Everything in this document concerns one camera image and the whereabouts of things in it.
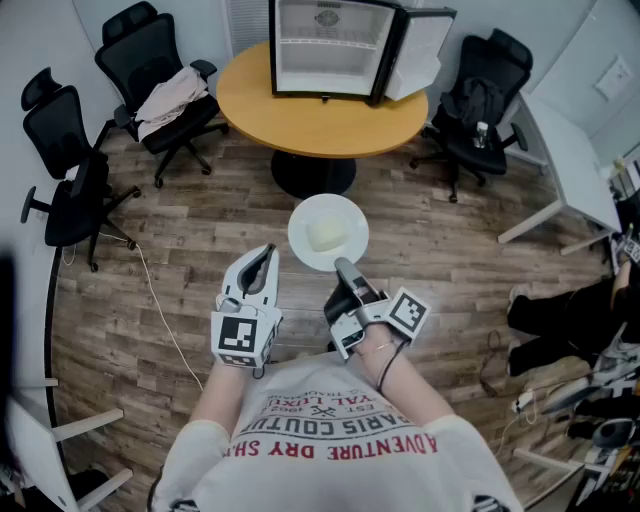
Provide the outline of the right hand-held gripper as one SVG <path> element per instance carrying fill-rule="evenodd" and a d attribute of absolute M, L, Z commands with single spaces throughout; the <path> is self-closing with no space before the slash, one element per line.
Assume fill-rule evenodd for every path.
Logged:
<path fill-rule="evenodd" d="M 372 324 L 386 324 L 395 338 L 412 344 L 430 313 L 430 306 L 404 287 L 390 298 L 345 257 L 337 258 L 334 264 L 342 284 L 334 289 L 323 311 L 335 351 L 348 361 Z"/>

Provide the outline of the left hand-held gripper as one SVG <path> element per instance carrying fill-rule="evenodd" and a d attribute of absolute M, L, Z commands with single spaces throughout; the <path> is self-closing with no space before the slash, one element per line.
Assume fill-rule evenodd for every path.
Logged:
<path fill-rule="evenodd" d="M 263 368 L 269 361 L 282 312 L 275 305 L 279 283 L 279 252 L 274 244 L 252 249 L 227 269 L 222 292 L 211 313 L 211 351 L 221 364 Z M 262 307 L 243 303 L 248 297 Z"/>

